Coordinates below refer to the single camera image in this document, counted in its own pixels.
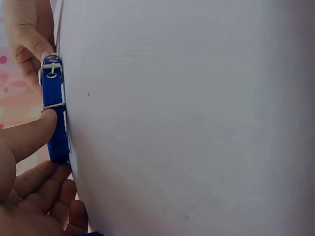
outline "finger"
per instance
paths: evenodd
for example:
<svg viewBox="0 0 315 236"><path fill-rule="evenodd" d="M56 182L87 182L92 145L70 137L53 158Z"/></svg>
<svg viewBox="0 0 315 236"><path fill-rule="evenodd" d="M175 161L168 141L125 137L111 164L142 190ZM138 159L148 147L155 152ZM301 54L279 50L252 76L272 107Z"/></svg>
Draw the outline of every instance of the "finger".
<svg viewBox="0 0 315 236"><path fill-rule="evenodd" d="M57 165L44 161L16 177L14 189L21 198L35 192L55 172Z"/></svg>
<svg viewBox="0 0 315 236"><path fill-rule="evenodd" d="M69 224L66 233L70 235L86 234L88 232L88 214L82 201L76 200L71 203Z"/></svg>
<svg viewBox="0 0 315 236"><path fill-rule="evenodd" d="M58 166L53 175L45 181L36 193L31 193L25 198L25 202L31 203L40 209L43 214L47 214L58 199L61 186L70 173L69 165Z"/></svg>
<svg viewBox="0 0 315 236"><path fill-rule="evenodd" d="M49 109L42 114L39 120L0 130L0 138L8 144L16 163L18 163L32 155L51 139L56 124L56 112Z"/></svg>
<svg viewBox="0 0 315 236"><path fill-rule="evenodd" d="M33 66L32 62L34 59L36 59L36 58L32 58L32 59L28 59L26 61L18 62L17 67L19 68L21 75L22 75L24 81L27 83L27 85L30 86L30 88L33 91L41 93L42 88L38 83L38 69L39 68L37 69Z"/></svg>
<svg viewBox="0 0 315 236"><path fill-rule="evenodd" d="M58 200L49 213L50 216L58 220L63 229L69 222L70 205L75 199L76 192L77 189L73 180L67 179L63 182Z"/></svg>
<svg viewBox="0 0 315 236"><path fill-rule="evenodd" d="M33 26L23 28L20 35L20 44L30 50L40 61L54 52L48 40L40 35Z"/></svg>

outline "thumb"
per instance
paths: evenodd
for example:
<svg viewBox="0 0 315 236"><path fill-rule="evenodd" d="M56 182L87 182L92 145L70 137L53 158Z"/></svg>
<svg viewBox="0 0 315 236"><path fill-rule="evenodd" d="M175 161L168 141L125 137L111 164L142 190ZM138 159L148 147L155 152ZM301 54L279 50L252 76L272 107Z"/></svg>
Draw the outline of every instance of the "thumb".
<svg viewBox="0 0 315 236"><path fill-rule="evenodd" d="M18 163L48 143L55 132L56 124L57 114L49 109L39 120L1 130L0 138L6 142Z"/></svg>
<svg viewBox="0 0 315 236"><path fill-rule="evenodd" d="M40 33L36 31L33 27L27 27L26 35L21 37L20 44L26 47L39 61L42 61L48 54L53 53L53 47L50 45L48 40L46 40Z"/></svg>

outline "white surface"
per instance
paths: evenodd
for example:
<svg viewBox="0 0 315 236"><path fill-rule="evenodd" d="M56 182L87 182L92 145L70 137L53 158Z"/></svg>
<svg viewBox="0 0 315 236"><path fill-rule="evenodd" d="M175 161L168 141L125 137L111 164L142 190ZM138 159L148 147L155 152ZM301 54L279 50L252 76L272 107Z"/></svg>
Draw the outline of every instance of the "white surface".
<svg viewBox="0 0 315 236"><path fill-rule="evenodd" d="M315 233L315 2L67 0L71 163L110 236Z"/></svg>

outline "hand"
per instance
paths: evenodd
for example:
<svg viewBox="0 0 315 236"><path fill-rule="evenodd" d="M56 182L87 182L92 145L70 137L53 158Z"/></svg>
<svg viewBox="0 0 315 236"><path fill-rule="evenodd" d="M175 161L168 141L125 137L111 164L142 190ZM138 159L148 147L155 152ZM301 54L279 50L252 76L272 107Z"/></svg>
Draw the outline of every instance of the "hand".
<svg viewBox="0 0 315 236"><path fill-rule="evenodd" d="M9 50L25 82L42 89L40 62L55 50L54 19L49 0L4 0L4 22Z"/></svg>
<svg viewBox="0 0 315 236"><path fill-rule="evenodd" d="M71 169L50 161L16 177L16 163L52 137L53 110L29 124L0 130L0 229L6 236L69 236L85 234L85 206L75 201L76 187L67 179Z"/></svg>

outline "fingernail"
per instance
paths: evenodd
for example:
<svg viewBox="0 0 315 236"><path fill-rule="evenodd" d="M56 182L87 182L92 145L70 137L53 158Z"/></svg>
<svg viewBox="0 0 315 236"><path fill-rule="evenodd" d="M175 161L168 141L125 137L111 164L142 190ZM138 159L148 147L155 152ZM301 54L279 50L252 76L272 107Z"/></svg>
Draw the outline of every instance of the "fingernail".
<svg viewBox="0 0 315 236"><path fill-rule="evenodd" d="M44 51L44 52L40 55L41 60L44 60L45 57L46 57L48 54L49 54L48 51Z"/></svg>
<svg viewBox="0 0 315 236"><path fill-rule="evenodd" d="M41 119L47 119L49 116L51 116L54 113L54 110L48 109L44 111L42 114L40 114Z"/></svg>

